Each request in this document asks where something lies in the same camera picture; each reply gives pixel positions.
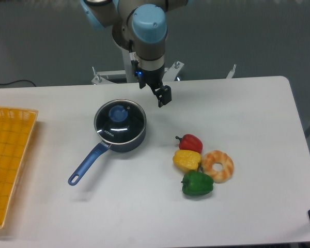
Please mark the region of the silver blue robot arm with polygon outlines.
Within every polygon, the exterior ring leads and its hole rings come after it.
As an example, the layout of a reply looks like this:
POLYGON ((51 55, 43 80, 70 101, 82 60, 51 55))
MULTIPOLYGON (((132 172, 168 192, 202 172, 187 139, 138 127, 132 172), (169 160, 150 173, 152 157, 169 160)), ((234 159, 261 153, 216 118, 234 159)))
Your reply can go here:
POLYGON ((81 1, 91 25, 112 27, 120 47, 129 83, 149 86, 162 107, 172 100, 171 88, 163 85, 165 46, 168 35, 166 13, 189 1, 81 1))

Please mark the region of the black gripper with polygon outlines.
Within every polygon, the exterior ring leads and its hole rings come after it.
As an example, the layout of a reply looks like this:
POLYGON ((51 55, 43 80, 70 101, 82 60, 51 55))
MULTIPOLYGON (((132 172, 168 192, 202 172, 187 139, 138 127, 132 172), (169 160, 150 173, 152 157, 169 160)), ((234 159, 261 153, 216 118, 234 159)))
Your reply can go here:
POLYGON ((163 85, 162 78, 164 75, 164 67, 157 70, 144 70, 138 68, 134 76, 137 78, 139 88, 142 89, 146 85, 150 87, 152 92, 158 99, 158 107, 167 105, 172 100, 172 90, 168 85, 163 85))

